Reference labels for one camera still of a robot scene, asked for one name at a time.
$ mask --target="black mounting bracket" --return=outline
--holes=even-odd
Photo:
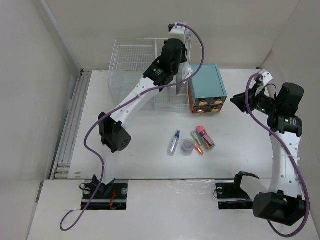
[[[81,209],[84,209],[94,191],[97,189],[99,180],[94,175],[90,183],[83,183],[80,189],[83,190]],[[111,181],[109,184],[102,183],[96,192],[88,210],[126,210],[127,209],[127,194],[128,182]],[[112,209],[110,201],[114,197]]]
[[[219,200],[223,199],[250,199],[248,194],[240,188],[242,177],[250,176],[259,179],[255,174],[240,171],[234,177],[234,182],[217,182],[215,184],[215,192]],[[219,201],[219,209],[252,209],[253,203],[246,202],[246,204],[232,203],[229,201]]]

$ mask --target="gray wall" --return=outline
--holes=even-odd
[[[0,239],[25,239],[71,72],[32,0],[0,0]]]
[[[80,64],[107,69],[116,38],[167,38],[186,22],[205,44],[205,62],[257,67],[299,0],[47,0]],[[194,40],[191,62],[199,63]]]
[[[303,122],[299,167],[311,197],[311,213],[320,229],[320,1],[301,0],[263,64],[280,89],[292,82],[304,88],[298,116]]]

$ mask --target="purple cable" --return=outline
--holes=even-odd
[[[292,157],[292,154],[289,150],[289,148],[286,146],[286,144],[284,143],[284,141],[281,140],[280,137],[278,137],[273,131],[271,131],[267,126],[265,126],[264,124],[262,124],[252,113],[250,105],[249,105],[249,89],[250,89],[250,84],[251,81],[255,78],[255,77],[260,77],[262,80],[264,79],[264,76],[262,76],[259,73],[255,73],[253,74],[250,78],[249,81],[246,85],[246,89],[245,89],[245,106],[246,109],[249,113],[249,115],[253,118],[253,120],[259,124],[261,127],[263,127],[265,130],[267,130],[272,136],[274,136],[279,143],[282,145],[282,147],[284,148],[286,154],[288,155],[293,168],[296,172],[296,174],[298,175],[298,178],[300,179],[301,185],[302,185],[302,190],[304,191],[304,197],[305,197],[305,214],[304,214],[304,219],[302,221],[302,223],[300,224],[300,226],[292,233],[290,234],[282,234],[280,233],[278,230],[275,229],[275,227],[272,225],[272,223],[270,221],[268,221],[270,227],[272,228],[273,231],[275,231],[276,234],[278,234],[279,236],[283,237],[283,238],[291,238],[295,235],[297,235],[298,233],[301,232],[301,230],[305,227],[307,221],[308,221],[308,217],[309,217],[309,212],[310,212],[310,201],[309,201],[309,194],[308,194],[308,190],[307,190],[307,186],[305,183],[305,180],[302,176],[302,173],[300,172],[300,169],[298,168],[298,165],[295,162],[295,159]]]
[[[66,219],[66,217],[72,213],[74,210],[70,210],[61,220],[60,222],[60,230],[63,231],[63,232],[66,232],[66,231],[69,231],[70,229],[72,229],[80,220],[80,218],[82,217],[82,215],[85,213],[85,211],[87,210],[88,206],[90,205],[90,203],[92,202],[92,200],[94,199],[98,189],[100,188],[101,186],[101,183],[104,179],[104,174],[105,174],[105,161],[104,159],[102,158],[102,156],[97,153],[95,150],[93,150],[92,148],[90,148],[88,145],[87,145],[87,140],[88,140],[88,137],[89,135],[92,133],[92,131],[95,129],[96,126],[98,126],[101,122],[103,122],[106,118],[108,118],[109,116],[111,116],[111,114],[115,113],[116,111],[124,108],[125,106],[133,103],[135,100],[137,100],[140,96],[148,93],[148,92],[151,92],[153,90],[158,90],[158,89],[164,89],[164,88],[169,88],[169,87],[173,87],[173,86],[177,86],[177,85],[181,85],[187,81],[189,81],[190,79],[192,79],[201,69],[202,65],[204,64],[204,60],[205,60],[205,46],[204,46],[204,43],[202,42],[200,36],[198,35],[198,33],[192,29],[191,27],[185,25],[185,24],[181,24],[181,23],[177,23],[177,24],[170,24],[169,25],[170,27],[174,27],[174,26],[180,26],[180,27],[184,27],[186,29],[189,29],[191,32],[193,32],[193,34],[198,38],[200,44],[201,44],[201,48],[202,48],[202,58],[201,58],[201,62],[200,62],[200,65],[198,67],[198,69],[190,76],[190,77],[187,77],[185,80],[183,81],[179,81],[179,82],[176,82],[176,83],[171,83],[171,84],[168,84],[168,85],[163,85],[163,86],[155,86],[153,88],[150,88],[150,89],[147,89],[145,91],[143,91],[140,95],[134,97],[133,99],[127,101],[126,103],[124,103],[123,105],[113,109],[112,111],[108,112],[105,116],[103,116],[102,118],[100,118],[95,124],[93,124],[93,126],[89,129],[88,133],[85,135],[85,138],[84,138],[84,141],[83,141],[83,144],[84,144],[84,147],[86,149],[88,149],[90,152],[94,153],[101,161],[101,164],[102,164],[102,170],[101,170],[101,178],[100,178],[100,181],[99,181],[99,184],[96,186],[96,189],[94,190],[91,198],[89,199],[89,201],[87,202],[87,204],[85,205],[84,209],[82,210],[82,212],[80,213],[79,217],[75,220],[75,222],[68,228],[63,228],[62,227],[62,224],[64,222],[64,220]]]

